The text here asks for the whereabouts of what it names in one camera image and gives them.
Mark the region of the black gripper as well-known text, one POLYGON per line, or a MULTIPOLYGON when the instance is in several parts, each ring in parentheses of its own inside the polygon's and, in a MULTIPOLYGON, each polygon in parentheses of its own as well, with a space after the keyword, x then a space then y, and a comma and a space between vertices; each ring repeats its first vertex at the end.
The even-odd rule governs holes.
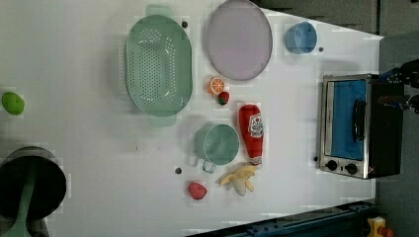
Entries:
MULTIPOLYGON (((400 69, 398 67, 388 70, 379 75, 380 82, 390 84, 400 84, 403 82, 412 88, 419 88, 419 59, 404 63, 400 69)), ((378 98, 382 105, 393 107, 400 110, 409 110, 410 107, 418 114, 418 96, 411 96, 408 100, 405 96, 382 96, 378 98)))

